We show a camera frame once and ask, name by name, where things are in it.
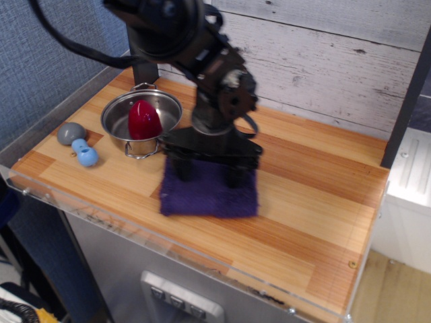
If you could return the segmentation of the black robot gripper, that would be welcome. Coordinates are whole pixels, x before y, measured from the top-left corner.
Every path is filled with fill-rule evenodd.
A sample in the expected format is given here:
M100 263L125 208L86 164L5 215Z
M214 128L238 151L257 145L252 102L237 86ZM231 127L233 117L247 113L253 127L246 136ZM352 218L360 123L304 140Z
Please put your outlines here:
M161 141L180 180L191 180L192 163L199 160L229 167L229 188L241 185L244 171L256 169L263 153L261 146L235 128L221 135L206 135L193 127L176 129L162 135Z

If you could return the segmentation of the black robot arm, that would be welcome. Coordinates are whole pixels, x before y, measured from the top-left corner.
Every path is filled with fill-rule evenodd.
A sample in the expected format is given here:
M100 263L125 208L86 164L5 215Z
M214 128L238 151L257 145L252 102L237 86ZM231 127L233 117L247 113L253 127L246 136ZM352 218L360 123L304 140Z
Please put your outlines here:
M257 107L256 83L220 32L219 11L202 1L105 1L134 35L137 56L172 65L196 85L188 128L162 137L177 176L191 179L195 159L227 167L227 185L240 186L257 169L262 148L235 127Z

